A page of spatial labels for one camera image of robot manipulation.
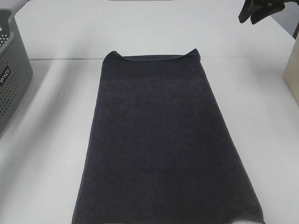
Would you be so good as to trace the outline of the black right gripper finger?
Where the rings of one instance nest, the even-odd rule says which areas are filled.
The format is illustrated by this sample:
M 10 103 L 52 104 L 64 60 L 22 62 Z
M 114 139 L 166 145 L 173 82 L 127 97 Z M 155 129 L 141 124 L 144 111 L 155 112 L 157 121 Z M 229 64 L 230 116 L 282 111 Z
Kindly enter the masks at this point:
M 252 24 L 258 23 L 269 16 L 267 10 L 270 6 L 270 0 L 245 0 L 238 16 L 239 22 L 244 23 L 250 18 Z

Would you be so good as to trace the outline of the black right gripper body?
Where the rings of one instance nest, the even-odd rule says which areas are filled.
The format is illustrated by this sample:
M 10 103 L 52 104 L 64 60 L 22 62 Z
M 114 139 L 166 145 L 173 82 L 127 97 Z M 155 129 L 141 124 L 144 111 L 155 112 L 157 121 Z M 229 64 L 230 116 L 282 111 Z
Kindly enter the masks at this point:
M 262 0 L 262 8 L 257 11 L 258 14 L 274 14 L 285 9 L 283 2 L 279 0 Z

